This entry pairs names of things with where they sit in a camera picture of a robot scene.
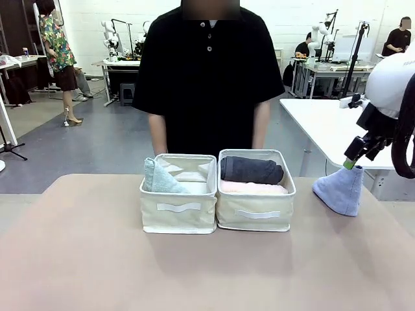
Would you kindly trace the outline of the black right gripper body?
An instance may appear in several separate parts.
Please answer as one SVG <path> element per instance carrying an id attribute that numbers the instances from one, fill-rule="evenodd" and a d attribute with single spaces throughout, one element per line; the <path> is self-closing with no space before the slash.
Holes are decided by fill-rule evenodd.
<path id="1" fill-rule="evenodd" d="M 369 102 L 357 120 L 357 125 L 366 131 L 366 134 L 362 137 L 364 141 L 391 143 L 397 119 L 384 115 Z"/>

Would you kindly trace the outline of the light blue towel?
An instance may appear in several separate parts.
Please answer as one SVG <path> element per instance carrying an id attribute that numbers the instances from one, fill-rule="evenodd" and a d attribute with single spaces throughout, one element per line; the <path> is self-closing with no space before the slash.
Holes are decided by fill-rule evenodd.
<path id="1" fill-rule="evenodd" d="M 363 188 L 364 169 L 354 166 L 341 168 L 329 176 L 317 179 L 312 190 L 325 205 L 337 214 L 357 216 Z"/>

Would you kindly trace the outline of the dark grey towel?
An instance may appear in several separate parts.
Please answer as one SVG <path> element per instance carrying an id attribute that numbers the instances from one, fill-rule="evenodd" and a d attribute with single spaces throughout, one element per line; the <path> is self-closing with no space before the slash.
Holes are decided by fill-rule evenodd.
<path id="1" fill-rule="evenodd" d="M 220 160 L 220 178 L 224 181 L 277 185 L 284 170 L 273 160 L 227 156 Z"/>

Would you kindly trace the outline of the pink towel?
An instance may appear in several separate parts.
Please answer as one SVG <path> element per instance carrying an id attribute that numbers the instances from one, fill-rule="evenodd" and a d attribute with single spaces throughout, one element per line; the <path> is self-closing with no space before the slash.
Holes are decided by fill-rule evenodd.
<path id="1" fill-rule="evenodd" d="M 241 193 L 253 195 L 282 195 L 288 194 L 288 190 L 281 185 L 269 185 L 259 183 L 243 183 L 234 181 L 220 181 L 222 192 Z"/>

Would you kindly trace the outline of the light teal towel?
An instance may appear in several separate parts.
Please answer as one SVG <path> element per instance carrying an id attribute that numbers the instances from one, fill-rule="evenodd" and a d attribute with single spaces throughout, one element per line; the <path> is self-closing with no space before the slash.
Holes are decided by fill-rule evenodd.
<path id="1" fill-rule="evenodd" d="M 182 168 L 173 165 L 162 158 L 156 160 L 148 157 L 144 160 L 144 169 L 145 179 L 142 186 L 143 190 L 147 192 L 169 194 L 191 193 L 171 174 L 171 172 L 182 172 Z"/>

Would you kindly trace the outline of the person's right forearm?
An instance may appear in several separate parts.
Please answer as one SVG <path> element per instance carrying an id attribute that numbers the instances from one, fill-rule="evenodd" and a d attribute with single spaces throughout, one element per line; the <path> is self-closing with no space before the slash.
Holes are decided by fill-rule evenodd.
<path id="1" fill-rule="evenodd" d="M 159 154 L 166 154 L 168 149 L 164 117 L 160 115 L 149 114 L 148 122 L 150 126 L 154 155 L 157 156 Z"/>

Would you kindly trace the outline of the grey background desk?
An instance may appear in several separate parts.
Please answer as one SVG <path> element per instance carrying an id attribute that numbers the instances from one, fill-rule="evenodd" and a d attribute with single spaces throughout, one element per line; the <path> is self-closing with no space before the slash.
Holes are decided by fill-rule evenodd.
<path id="1" fill-rule="evenodd" d="M 372 65 L 358 65 L 347 82 L 349 68 L 347 65 L 317 62 L 309 65 L 304 59 L 293 58 L 293 78 L 289 94 L 300 99 L 339 98 L 345 87 L 348 92 L 357 92 L 365 86 Z"/>

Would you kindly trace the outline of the white panel board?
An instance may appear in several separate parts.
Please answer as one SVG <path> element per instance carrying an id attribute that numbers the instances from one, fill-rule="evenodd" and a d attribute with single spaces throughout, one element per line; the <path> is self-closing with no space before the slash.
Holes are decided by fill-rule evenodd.
<path id="1" fill-rule="evenodd" d="M 332 56 L 332 62 L 349 62 L 354 55 L 357 46 L 358 35 L 338 37 L 335 41 L 335 50 Z M 375 40 L 371 37 L 364 36 L 358 51 L 358 61 L 369 62 L 372 58 Z"/>

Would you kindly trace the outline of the standing person black t-shirt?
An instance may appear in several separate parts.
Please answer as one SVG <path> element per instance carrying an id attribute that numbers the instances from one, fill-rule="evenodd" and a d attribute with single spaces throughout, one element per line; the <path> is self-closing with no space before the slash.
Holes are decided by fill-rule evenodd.
<path id="1" fill-rule="evenodd" d="M 397 53 L 405 53 L 411 43 L 411 18 L 406 16 L 400 21 L 399 27 L 388 35 L 381 55 L 384 57 Z"/>

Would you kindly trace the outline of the beige fabric storage bin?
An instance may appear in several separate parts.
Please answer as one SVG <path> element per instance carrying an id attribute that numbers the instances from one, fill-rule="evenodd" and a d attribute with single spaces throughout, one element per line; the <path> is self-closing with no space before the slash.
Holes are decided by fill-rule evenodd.
<path id="1" fill-rule="evenodd" d="M 217 159 L 212 155 L 160 154 L 183 169 L 171 174 L 190 194 L 157 193 L 143 190 L 140 184 L 140 206 L 146 233 L 205 235 L 217 228 Z"/>
<path id="2" fill-rule="evenodd" d="M 218 226 L 222 229 L 242 231 L 288 231 L 294 212 L 296 186 L 281 152 L 267 149 L 225 149 L 220 151 L 219 160 L 227 156 L 273 160 L 282 166 L 284 175 L 281 186 L 288 193 L 273 195 L 226 192 L 219 185 L 216 203 Z"/>

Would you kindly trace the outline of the seated person grey trousers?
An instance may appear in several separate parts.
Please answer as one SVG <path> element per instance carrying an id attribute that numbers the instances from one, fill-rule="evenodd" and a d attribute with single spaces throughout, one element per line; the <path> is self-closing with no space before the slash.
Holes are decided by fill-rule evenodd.
<path id="1" fill-rule="evenodd" d="M 87 101 L 89 98 L 93 98 L 93 94 L 89 88 L 88 81 L 82 72 L 82 69 L 75 67 L 75 78 L 77 80 L 77 86 L 79 91 L 73 92 L 73 98 L 75 101 Z"/>

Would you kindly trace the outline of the woman in floral shirt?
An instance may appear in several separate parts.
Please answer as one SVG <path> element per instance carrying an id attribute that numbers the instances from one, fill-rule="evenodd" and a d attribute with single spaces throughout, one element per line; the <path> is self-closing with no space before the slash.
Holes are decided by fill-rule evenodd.
<path id="1" fill-rule="evenodd" d="M 72 91 L 77 88 L 74 65 L 75 57 L 61 26 L 54 20 L 54 0 L 35 0 L 38 8 L 38 25 L 47 61 L 53 70 L 56 85 L 62 90 L 65 123 L 81 124 L 73 113 Z"/>

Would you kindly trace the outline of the white side table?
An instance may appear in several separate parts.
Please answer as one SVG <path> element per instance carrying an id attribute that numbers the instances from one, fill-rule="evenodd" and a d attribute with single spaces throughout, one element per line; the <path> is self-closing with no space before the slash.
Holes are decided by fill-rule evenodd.
<path id="1" fill-rule="evenodd" d="M 6 98 L 6 81 L 10 77 L 18 77 L 26 89 L 32 91 L 38 87 L 38 59 L 45 58 L 42 55 L 17 56 L 21 61 L 21 67 L 13 66 L 0 69 L 0 92 Z"/>

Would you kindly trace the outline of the black floor tripod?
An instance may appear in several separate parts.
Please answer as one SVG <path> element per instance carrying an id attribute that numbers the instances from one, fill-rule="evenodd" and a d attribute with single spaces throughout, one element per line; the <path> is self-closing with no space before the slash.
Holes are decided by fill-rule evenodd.
<path id="1" fill-rule="evenodd" d="M 8 143 L 6 141 L 6 138 L 5 138 L 5 135 L 4 135 L 4 132 L 3 132 L 3 129 L 2 129 L 1 126 L 0 126 L 0 135 L 3 139 L 3 147 L 0 148 L 0 154 L 11 153 L 11 154 L 14 154 L 15 156 L 20 157 L 24 161 L 28 160 L 27 157 L 25 157 L 25 156 L 23 156 L 23 155 L 21 155 L 21 154 L 14 151 L 15 149 L 17 149 L 19 147 L 25 146 L 25 143 L 21 143 L 21 144 L 17 144 L 17 145 L 13 145 L 12 143 Z"/>

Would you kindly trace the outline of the dark metal shelf rack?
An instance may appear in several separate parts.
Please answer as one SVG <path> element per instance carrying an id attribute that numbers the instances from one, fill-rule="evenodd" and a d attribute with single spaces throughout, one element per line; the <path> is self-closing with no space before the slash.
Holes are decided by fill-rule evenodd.
<path id="1" fill-rule="evenodd" d="M 40 42 L 33 4 L 35 0 L 0 0 L 0 38 L 4 39 L 6 53 L 23 55 L 27 48 L 36 55 Z"/>

